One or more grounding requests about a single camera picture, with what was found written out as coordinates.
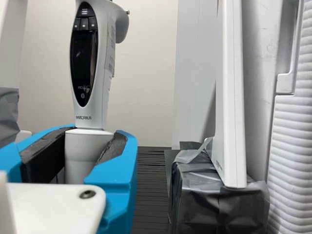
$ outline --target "white handle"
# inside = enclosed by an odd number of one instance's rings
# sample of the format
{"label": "white handle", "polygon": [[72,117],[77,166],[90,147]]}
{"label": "white handle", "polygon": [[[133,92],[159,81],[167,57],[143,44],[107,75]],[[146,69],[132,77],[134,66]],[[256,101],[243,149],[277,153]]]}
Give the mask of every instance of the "white handle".
{"label": "white handle", "polygon": [[293,35],[291,63],[288,73],[282,73],[277,75],[276,93],[277,94],[293,94],[295,87],[295,78],[297,73],[299,47],[300,47],[300,35],[302,25],[302,12],[303,12],[303,0],[299,1],[298,13],[296,19],[296,27]]}

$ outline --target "sartorius logo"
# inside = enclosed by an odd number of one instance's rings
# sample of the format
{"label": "sartorius logo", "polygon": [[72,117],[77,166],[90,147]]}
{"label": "sartorius logo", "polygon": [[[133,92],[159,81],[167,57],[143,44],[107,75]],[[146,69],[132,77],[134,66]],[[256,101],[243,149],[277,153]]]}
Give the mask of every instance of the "sartorius logo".
{"label": "sartorius logo", "polygon": [[76,116],[76,119],[82,119],[82,120],[91,120],[91,116]]}

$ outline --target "screw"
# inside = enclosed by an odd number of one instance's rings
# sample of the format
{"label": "screw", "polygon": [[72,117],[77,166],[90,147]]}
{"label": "screw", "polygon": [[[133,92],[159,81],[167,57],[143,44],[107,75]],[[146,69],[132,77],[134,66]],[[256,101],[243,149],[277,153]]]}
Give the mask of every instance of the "screw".
{"label": "screw", "polygon": [[79,197],[81,199],[89,199],[89,198],[94,197],[95,194],[97,194],[97,193],[94,192],[93,190],[86,190],[86,191],[82,192]]}

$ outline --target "black grated floor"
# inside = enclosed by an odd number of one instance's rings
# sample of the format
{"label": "black grated floor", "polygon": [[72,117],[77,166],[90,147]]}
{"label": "black grated floor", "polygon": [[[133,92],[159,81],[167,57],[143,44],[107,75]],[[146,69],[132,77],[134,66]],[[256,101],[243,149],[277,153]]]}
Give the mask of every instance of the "black grated floor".
{"label": "black grated floor", "polygon": [[132,234],[166,234],[168,194],[164,147],[139,147]]}

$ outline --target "white ribbed surface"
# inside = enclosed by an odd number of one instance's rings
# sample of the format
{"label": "white ribbed surface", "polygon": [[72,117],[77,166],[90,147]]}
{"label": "white ribbed surface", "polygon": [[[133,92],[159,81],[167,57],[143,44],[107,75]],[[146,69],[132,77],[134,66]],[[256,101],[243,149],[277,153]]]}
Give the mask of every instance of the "white ribbed surface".
{"label": "white ribbed surface", "polygon": [[305,0],[294,96],[276,96],[269,233],[312,234],[312,0]]}

